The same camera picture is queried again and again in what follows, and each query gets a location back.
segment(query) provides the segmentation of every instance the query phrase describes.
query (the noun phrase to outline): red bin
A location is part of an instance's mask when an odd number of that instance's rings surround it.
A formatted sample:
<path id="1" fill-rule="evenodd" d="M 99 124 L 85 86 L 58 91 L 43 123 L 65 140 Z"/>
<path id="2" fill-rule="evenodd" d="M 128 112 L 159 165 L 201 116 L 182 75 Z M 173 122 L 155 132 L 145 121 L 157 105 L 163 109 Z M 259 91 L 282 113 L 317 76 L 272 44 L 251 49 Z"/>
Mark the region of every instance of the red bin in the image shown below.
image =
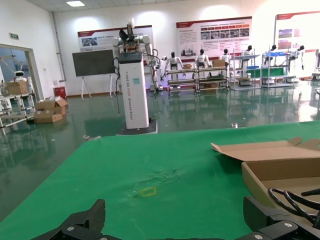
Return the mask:
<path id="1" fill-rule="evenodd" d="M 63 99 L 67 97 L 66 88 L 64 86 L 55 87 L 53 90 L 55 97 L 61 97 Z"/>

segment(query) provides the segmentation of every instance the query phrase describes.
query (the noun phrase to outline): glossy green floor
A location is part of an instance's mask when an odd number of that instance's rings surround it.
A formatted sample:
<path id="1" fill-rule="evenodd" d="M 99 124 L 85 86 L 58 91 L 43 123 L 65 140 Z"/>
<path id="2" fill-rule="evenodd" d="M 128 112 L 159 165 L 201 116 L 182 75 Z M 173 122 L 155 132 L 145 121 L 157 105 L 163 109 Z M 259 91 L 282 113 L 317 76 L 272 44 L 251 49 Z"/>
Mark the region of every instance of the glossy green floor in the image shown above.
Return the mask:
<path id="1" fill-rule="evenodd" d="M 318 96 L 302 82 L 296 89 L 219 91 L 193 94 L 166 92 L 148 98 L 149 116 L 158 132 L 231 128 L 272 123 L 305 122 L 318 118 Z M 55 124 L 21 123 L 0 137 L 0 221 L 30 195 L 83 142 L 83 135 L 113 136 L 124 121 L 119 97 L 68 99 L 66 118 Z M 161 151 L 167 146 L 157 145 Z"/>

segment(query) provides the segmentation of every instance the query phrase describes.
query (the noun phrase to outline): green table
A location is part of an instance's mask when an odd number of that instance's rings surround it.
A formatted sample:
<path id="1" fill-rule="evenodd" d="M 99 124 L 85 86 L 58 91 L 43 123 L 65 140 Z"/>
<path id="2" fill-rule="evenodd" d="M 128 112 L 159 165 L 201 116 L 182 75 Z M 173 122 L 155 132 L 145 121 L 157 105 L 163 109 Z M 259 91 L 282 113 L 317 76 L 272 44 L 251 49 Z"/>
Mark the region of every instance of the green table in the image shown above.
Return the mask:
<path id="1" fill-rule="evenodd" d="M 246 74 L 251 74 L 251 77 L 254 78 L 260 78 L 261 70 L 260 69 L 254 69 L 254 70 L 247 70 L 245 72 Z M 275 76 L 284 76 L 285 75 L 285 69 L 283 67 L 280 68 L 270 68 L 270 77 Z M 262 69 L 262 77 L 268 77 L 268 69 Z"/>
<path id="2" fill-rule="evenodd" d="M 236 239 L 250 232 L 241 163 L 225 145 L 319 138 L 320 123 L 111 136 L 83 144 L 0 224 L 3 240 L 28 240 L 105 199 L 103 232 L 124 240 Z"/>

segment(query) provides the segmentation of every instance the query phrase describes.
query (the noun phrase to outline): poster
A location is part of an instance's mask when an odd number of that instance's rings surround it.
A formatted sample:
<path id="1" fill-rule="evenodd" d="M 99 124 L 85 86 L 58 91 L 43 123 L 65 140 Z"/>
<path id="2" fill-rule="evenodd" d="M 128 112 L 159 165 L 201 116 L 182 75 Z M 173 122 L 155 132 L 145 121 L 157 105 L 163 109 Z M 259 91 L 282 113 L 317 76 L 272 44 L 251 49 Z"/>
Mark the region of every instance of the poster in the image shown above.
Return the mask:
<path id="1" fill-rule="evenodd" d="M 319 19 L 320 11 L 277 15 L 274 44 L 283 51 L 288 49 L 292 51 L 304 45 L 306 52 L 314 52 L 320 45 L 320 31 L 314 27 Z"/>
<path id="2" fill-rule="evenodd" d="M 177 22 L 178 55 L 191 59 L 204 49 L 209 58 L 220 57 L 224 49 L 241 53 L 250 45 L 252 17 Z"/>
<path id="3" fill-rule="evenodd" d="M 112 39 L 119 38 L 119 31 L 121 29 L 127 33 L 126 27 L 78 32 L 78 41 L 79 41 L 80 51 L 88 52 L 88 51 L 112 50 L 113 49 Z M 139 36 L 139 35 L 149 36 L 152 46 L 154 45 L 152 25 L 136 26 L 133 29 L 133 34 L 135 36 Z M 141 44 L 141 47 L 142 47 L 142 51 L 145 51 L 143 44 Z"/>
<path id="4" fill-rule="evenodd" d="M 310 77 L 315 71 L 315 52 L 320 48 L 320 31 L 315 24 L 319 19 L 320 11 L 278 14 L 275 18 L 274 44 L 279 51 L 295 51 L 304 46 L 303 63 L 301 57 L 291 63 L 297 78 Z"/>

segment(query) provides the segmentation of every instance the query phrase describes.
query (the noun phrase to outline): ceiling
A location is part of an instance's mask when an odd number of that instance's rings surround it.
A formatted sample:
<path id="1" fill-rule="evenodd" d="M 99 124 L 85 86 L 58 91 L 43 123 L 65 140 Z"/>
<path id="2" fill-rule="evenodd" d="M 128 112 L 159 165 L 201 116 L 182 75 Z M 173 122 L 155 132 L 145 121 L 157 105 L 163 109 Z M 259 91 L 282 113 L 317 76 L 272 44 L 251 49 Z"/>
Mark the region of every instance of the ceiling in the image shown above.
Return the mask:
<path id="1" fill-rule="evenodd" d="M 80 11 L 88 9 L 114 8 L 121 6 L 177 2 L 184 0 L 81 0 L 85 6 L 72 7 L 66 4 L 73 0 L 27 0 L 50 12 Z"/>

